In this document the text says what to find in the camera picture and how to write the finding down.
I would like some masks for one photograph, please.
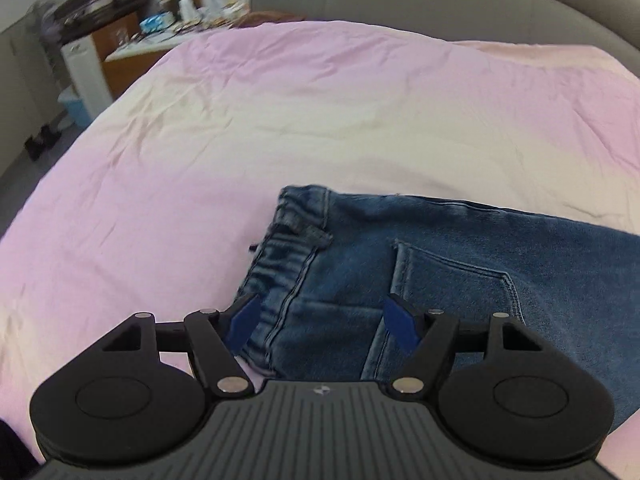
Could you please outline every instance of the cabinet door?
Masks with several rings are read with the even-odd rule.
[[[15,58],[22,77],[36,103],[44,122],[50,123],[65,109],[58,103],[60,89],[56,85],[46,55],[34,32],[28,29],[28,18],[23,18],[8,28]]]
[[[15,60],[8,36],[0,34],[0,174],[44,124]]]

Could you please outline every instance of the suitcase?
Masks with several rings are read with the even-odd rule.
[[[62,45],[79,40],[123,16],[148,6],[151,0],[67,0],[54,13]]]

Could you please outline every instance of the bed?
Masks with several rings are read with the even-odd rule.
[[[637,16],[640,0],[604,14],[589,4],[252,0],[322,22],[176,48],[81,136],[0,242],[0,418],[37,452],[29,398],[79,351],[135,312],[229,306],[289,184],[640,234],[640,31],[614,12]],[[639,448],[636,413],[600,461],[637,479]]]

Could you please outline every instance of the cup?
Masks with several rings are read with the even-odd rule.
[[[184,22],[199,20],[200,15],[193,0],[180,0],[180,15]]]
[[[129,37],[129,31],[126,27],[117,28],[113,33],[113,40],[116,44],[116,49],[127,46],[130,43],[131,38]]]
[[[207,9],[207,18],[215,20],[222,16],[222,6],[218,0],[201,0]]]

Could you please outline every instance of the jeans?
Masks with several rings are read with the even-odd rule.
[[[387,381],[406,356],[382,321],[399,294],[536,330],[614,398],[640,406],[640,237],[550,216],[415,196],[287,187],[240,293],[263,300],[242,350],[277,378]]]

